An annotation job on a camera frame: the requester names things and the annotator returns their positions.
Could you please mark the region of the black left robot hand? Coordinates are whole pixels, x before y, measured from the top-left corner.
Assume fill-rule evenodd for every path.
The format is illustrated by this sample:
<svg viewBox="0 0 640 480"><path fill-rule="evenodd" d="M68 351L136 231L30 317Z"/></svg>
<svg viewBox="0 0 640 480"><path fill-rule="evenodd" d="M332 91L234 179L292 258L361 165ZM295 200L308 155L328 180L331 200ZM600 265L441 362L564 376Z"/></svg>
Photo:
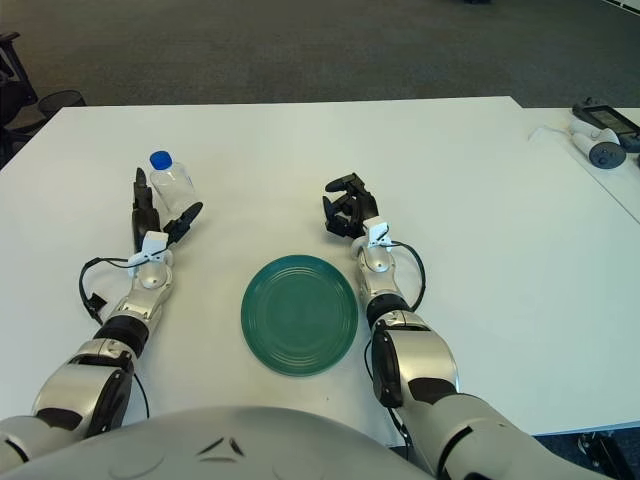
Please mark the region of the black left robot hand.
<svg viewBox="0 0 640 480"><path fill-rule="evenodd" d="M152 188L147 185L144 171L138 167L133 182L132 235L134 252L138 253L142 250L144 237L149 231L167 233L168 245L178 243L190 230L191 224L202 208L201 201L188 203L179 217L170 220L163 228L160 228L160 216L153 204Z"/></svg>

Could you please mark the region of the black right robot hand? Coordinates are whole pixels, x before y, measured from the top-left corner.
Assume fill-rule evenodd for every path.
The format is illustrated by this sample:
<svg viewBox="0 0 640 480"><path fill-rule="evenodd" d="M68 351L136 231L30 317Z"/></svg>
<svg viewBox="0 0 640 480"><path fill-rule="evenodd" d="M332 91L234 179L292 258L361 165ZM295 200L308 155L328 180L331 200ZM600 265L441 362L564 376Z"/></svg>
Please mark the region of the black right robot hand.
<svg viewBox="0 0 640 480"><path fill-rule="evenodd" d="M364 236L364 221L379 215L376 200L366 190L364 181L351 173L329 182L325 192L342 192L336 200L322 197L326 230L352 239Z"/></svg>

